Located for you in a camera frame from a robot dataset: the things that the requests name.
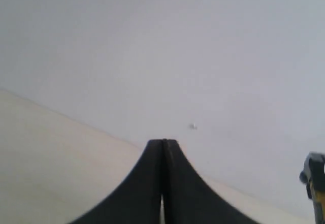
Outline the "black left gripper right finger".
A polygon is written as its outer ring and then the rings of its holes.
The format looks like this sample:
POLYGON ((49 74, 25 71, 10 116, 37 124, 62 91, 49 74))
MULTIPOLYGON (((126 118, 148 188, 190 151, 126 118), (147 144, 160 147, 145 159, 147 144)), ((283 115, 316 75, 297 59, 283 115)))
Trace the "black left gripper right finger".
POLYGON ((257 223, 219 196, 200 177, 176 140, 164 139, 162 145, 165 223, 257 223))

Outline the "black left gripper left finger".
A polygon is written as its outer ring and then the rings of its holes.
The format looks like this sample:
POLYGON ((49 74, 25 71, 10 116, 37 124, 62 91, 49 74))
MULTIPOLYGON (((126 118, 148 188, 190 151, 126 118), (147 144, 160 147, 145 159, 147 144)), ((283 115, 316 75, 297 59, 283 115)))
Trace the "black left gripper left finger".
POLYGON ((163 141, 150 140, 126 178, 72 224, 160 223, 163 141))

